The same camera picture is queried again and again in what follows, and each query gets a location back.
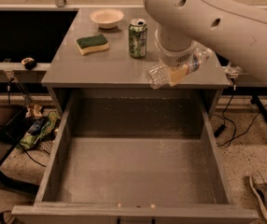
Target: shoe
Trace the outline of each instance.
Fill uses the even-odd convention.
[[[14,219],[10,211],[0,213],[0,224],[12,224]]]
[[[258,199],[260,210],[267,221],[267,182],[259,172],[253,173],[249,177],[249,184]]]

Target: green can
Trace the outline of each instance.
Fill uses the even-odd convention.
[[[129,51],[132,57],[141,58],[147,52],[147,23],[143,19],[133,19],[129,26]]]

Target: open drawer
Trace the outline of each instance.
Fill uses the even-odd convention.
[[[197,90],[74,90],[26,224],[250,223]]]

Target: bowl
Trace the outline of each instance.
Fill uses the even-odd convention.
[[[123,16],[124,14],[120,10],[106,8],[93,11],[90,18],[92,21],[96,22],[100,28],[112,29],[117,26]]]

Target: clear plastic object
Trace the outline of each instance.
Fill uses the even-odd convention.
[[[182,78],[199,69],[206,63],[211,55],[211,49],[195,49],[193,56],[184,64],[179,66],[168,66],[161,61],[147,70],[147,78],[152,89],[159,89],[165,85],[171,87],[178,84]]]

